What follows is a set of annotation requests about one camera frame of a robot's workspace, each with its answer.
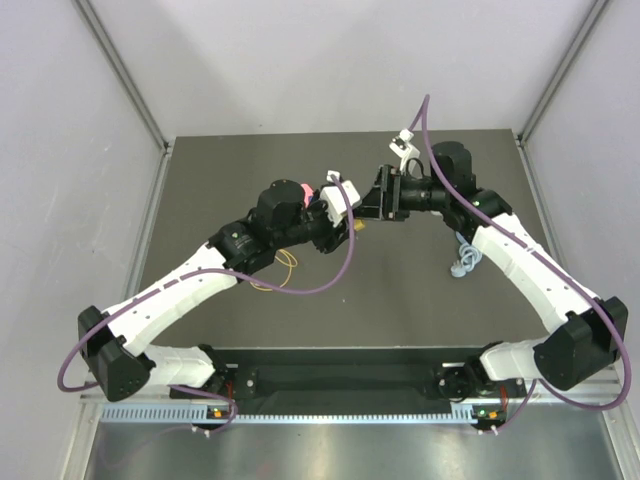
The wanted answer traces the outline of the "pink triangular power strip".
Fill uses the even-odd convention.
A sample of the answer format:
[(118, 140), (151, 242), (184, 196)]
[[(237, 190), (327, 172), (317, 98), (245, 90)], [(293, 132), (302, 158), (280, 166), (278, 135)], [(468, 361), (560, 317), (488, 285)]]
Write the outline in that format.
[(304, 206), (308, 208), (313, 201), (315, 190), (307, 183), (301, 183), (300, 186), (304, 193)]

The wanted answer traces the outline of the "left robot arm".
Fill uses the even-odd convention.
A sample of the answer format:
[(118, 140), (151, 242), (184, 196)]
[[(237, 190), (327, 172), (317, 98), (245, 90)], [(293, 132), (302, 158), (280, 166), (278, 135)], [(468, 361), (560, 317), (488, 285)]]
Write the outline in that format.
[(80, 354), (111, 402), (150, 386), (168, 386), (179, 397), (216, 396), (226, 387), (226, 364), (208, 345), (161, 347), (160, 333), (209, 298), (253, 282), (279, 250), (311, 242), (330, 253), (354, 240), (354, 208), (361, 198), (336, 172), (315, 192), (277, 180), (242, 219), (210, 237), (183, 264), (133, 298), (78, 317)]

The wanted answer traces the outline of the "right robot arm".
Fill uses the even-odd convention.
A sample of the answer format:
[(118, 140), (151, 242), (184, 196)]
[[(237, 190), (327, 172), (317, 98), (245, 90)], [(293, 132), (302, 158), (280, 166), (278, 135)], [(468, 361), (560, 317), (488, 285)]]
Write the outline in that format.
[(503, 272), (547, 331), (543, 339), (491, 344), (471, 359), (466, 380), (474, 393), (490, 395), (503, 380), (516, 378), (543, 379), (567, 391), (620, 358), (609, 329), (624, 333), (624, 303), (616, 297), (603, 300), (590, 291), (576, 292), (566, 282), (566, 272), (529, 237), (510, 205), (496, 192), (477, 187), (472, 157), (463, 144), (436, 144), (436, 166), (429, 175), (419, 176), (409, 170), (419, 160), (409, 139), (396, 136), (390, 148), (400, 164), (380, 167), (357, 217), (403, 221), (412, 212), (440, 215)]

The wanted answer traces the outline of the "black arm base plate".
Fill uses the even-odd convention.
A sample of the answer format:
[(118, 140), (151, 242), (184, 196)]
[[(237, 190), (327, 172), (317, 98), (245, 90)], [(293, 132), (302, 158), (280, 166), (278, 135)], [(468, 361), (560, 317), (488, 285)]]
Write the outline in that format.
[(518, 380), (489, 381), (479, 372), (480, 347), (219, 349), (204, 391), (237, 402), (285, 392), (391, 393), (419, 399), (516, 399)]

